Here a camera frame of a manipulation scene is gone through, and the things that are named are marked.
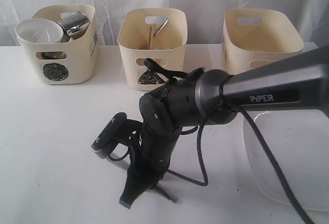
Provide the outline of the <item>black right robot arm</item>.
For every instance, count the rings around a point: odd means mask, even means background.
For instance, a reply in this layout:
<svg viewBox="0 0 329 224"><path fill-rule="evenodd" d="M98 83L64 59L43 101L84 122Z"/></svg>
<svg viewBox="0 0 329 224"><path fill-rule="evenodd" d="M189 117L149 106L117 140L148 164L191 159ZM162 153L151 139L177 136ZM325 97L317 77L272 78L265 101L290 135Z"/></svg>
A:
<svg viewBox="0 0 329 224"><path fill-rule="evenodd" d="M139 101L141 130L132 136L131 164L120 203L130 208L168 171L186 126L227 124L249 111L317 109L328 113L328 47L247 72L172 72L169 81Z"/></svg>

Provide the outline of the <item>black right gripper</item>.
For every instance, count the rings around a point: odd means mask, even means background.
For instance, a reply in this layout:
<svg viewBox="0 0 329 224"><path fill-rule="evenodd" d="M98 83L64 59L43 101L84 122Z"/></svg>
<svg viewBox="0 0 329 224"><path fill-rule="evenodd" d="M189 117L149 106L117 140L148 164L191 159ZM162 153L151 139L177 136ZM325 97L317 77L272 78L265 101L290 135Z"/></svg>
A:
<svg viewBox="0 0 329 224"><path fill-rule="evenodd" d="M146 124L142 125L139 135L132 138L131 165L119 202L134 202L163 178L180 134L180 126L167 135L160 135Z"/></svg>

